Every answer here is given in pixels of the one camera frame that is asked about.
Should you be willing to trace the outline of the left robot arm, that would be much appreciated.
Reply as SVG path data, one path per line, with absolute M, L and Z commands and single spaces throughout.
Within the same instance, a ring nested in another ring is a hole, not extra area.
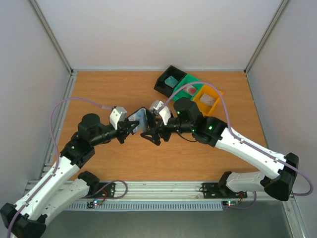
M 82 172 L 64 190 L 60 188 L 95 154 L 95 146 L 126 137 L 139 125 L 129 121 L 125 113 L 112 113 L 114 119 L 104 125 L 97 114 L 86 114 L 78 124 L 78 131 L 62 149 L 59 158 L 45 176 L 14 204 L 6 203 L 0 215 L 9 238 L 39 238 L 48 224 L 76 200 L 99 194 L 99 179 Z

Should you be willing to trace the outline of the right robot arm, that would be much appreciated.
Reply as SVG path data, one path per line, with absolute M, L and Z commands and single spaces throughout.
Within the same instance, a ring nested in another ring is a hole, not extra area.
M 190 133 L 199 143 L 227 151 L 248 162 L 258 172 L 224 172 L 212 191 L 222 198 L 239 192 L 265 192 L 272 198 L 287 201 L 297 173 L 299 158 L 293 153 L 283 155 L 247 139 L 230 128 L 227 123 L 202 114 L 197 104 L 188 98 L 177 100 L 174 117 L 161 101 L 151 105 L 149 128 L 141 136 L 155 145 L 168 141 L 173 133 Z

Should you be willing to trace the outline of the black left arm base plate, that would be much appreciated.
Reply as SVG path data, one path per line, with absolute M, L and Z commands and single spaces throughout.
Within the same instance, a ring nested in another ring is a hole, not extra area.
M 114 198 L 116 183 L 114 182 L 99 182 L 98 184 L 92 185 L 89 192 L 84 198 Z

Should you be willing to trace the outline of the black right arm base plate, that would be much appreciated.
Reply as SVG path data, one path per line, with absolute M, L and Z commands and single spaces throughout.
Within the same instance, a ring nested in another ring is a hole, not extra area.
M 234 192 L 226 186 L 218 187 L 217 182 L 204 182 L 201 184 L 199 192 L 203 194 L 204 199 L 229 199 L 229 198 L 247 198 L 246 192 Z

